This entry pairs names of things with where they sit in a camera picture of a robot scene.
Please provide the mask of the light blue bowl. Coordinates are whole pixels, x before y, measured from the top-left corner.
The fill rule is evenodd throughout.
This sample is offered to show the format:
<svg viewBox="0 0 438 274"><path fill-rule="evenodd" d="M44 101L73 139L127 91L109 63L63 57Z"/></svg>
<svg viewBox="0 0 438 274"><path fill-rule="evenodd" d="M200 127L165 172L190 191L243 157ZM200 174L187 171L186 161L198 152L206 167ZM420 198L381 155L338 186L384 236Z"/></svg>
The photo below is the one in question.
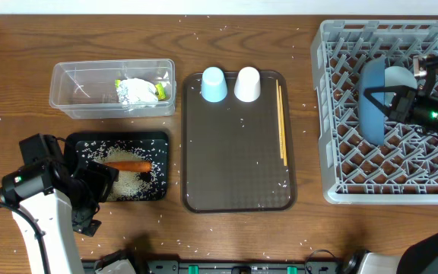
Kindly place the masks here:
<svg viewBox="0 0 438 274"><path fill-rule="evenodd" d="M407 86L417 88L417 80L413 73L404 67L391 66L385 69L385 87Z"/></svg>

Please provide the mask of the dark blue plate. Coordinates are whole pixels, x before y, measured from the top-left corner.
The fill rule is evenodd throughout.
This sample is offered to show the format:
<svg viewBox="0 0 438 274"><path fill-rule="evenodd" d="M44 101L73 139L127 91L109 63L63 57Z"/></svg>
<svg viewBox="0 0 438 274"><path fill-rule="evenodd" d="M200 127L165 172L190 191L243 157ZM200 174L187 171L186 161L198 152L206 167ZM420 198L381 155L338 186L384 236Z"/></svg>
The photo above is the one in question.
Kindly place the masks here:
<svg viewBox="0 0 438 274"><path fill-rule="evenodd" d="M360 132L363 138L372 145L384 144L384 121L383 113L365 97L367 88L385 87L386 58L366 62L360 73L358 119Z"/></svg>

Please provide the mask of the orange carrot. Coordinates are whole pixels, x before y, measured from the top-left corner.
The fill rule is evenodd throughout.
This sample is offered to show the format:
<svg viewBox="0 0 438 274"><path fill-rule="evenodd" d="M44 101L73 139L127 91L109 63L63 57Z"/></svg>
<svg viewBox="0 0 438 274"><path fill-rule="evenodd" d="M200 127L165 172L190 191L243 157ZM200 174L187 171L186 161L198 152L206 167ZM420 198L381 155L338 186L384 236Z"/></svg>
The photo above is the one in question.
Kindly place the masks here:
<svg viewBox="0 0 438 274"><path fill-rule="evenodd" d="M152 164L148 161L116 161L106 162L104 165L115 168L119 171L135 173L147 173L152 169Z"/></svg>

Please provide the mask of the pile of white rice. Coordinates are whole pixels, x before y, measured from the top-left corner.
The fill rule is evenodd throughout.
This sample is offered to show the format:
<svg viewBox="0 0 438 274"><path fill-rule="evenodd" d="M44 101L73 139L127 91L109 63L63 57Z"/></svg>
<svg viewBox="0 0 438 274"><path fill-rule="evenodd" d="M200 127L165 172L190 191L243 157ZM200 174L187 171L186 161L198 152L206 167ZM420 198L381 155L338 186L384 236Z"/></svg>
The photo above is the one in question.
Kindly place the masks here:
<svg viewBox="0 0 438 274"><path fill-rule="evenodd" d="M100 164L117 161L148 161L151 171L121 171L107 200L156 201L167 192L168 142L163 139L79 141L78 156Z"/></svg>

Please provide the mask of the wooden chopstick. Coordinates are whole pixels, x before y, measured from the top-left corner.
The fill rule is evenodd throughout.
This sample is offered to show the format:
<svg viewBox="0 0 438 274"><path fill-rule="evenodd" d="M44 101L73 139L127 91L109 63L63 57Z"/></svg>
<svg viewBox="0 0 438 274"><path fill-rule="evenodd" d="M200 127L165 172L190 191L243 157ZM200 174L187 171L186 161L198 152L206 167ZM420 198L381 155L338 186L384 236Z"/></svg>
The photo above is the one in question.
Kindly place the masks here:
<svg viewBox="0 0 438 274"><path fill-rule="evenodd" d="M283 152L284 152L284 159L283 159L283 165L287 166L287 152L286 152L286 138L285 138L285 129L284 129L284 111L283 111L283 100L282 100L282 89L279 85L279 91L280 91L280 102L281 102L281 126L282 126L282 133L283 133Z"/></svg>
<svg viewBox="0 0 438 274"><path fill-rule="evenodd" d="M281 160L283 160L284 159L283 133L282 133L282 126L281 126L281 102L280 102L280 91L279 91L278 79L275 80L275 86L276 86L276 101L277 101L277 116L278 116L279 149L280 149Z"/></svg>

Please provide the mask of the white cup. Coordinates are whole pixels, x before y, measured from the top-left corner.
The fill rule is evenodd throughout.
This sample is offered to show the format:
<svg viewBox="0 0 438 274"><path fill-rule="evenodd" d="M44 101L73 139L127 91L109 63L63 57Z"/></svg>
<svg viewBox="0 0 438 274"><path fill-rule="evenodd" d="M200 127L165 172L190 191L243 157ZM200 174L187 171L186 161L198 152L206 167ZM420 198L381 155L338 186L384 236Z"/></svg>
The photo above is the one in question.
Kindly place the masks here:
<svg viewBox="0 0 438 274"><path fill-rule="evenodd" d="M260 74L256 68L245 67L239 71L234 94L242 102L253 102L261 94Z"/></svg>

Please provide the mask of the light blue cup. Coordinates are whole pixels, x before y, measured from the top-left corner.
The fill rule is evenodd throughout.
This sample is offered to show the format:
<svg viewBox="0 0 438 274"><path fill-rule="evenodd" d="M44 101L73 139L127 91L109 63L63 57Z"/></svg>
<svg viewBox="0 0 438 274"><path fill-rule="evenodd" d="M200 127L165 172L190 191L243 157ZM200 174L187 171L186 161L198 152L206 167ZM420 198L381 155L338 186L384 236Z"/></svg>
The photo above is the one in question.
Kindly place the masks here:
<svg viewBox="0 0 438 274"><path fill-rule="evenodd" d="M209 67L202 73L201 95L211 103L222 101L227 96L227 83L223 71Z"/></svg>

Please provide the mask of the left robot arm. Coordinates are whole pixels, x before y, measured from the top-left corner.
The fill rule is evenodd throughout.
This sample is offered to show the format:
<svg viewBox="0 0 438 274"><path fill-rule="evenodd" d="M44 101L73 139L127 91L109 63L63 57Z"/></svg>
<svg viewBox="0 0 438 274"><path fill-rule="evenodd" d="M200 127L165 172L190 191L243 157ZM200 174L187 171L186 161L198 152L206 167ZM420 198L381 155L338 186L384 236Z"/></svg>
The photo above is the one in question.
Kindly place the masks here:
<svg viewBox="0 0 438 274"><path fill-rule="evenodd" d="M116 181L117 169L90 162L70 173L44 158L2 179L2 204L12 211L34 273L134 273L133 262L117 251L94 263L81 260L75 234L92 237L95 215Z"/></svg>

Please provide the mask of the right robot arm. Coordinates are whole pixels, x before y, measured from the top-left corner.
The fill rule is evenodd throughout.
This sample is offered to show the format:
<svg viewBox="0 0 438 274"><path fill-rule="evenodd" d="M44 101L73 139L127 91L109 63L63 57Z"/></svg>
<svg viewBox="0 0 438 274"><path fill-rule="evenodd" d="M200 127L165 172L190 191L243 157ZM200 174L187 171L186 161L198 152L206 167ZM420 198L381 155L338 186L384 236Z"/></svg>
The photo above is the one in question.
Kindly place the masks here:
<svg viewBox="0 0 438 274"><path fill-rule="evenodd" d="M358 98L357 128L341 134L341 178L344 188L405 189L423 194L438 187L438 100L404 85L367 88ZM345 273L438 273L438 234L411 246L402 257L374 253L353 256Z"/></svg>

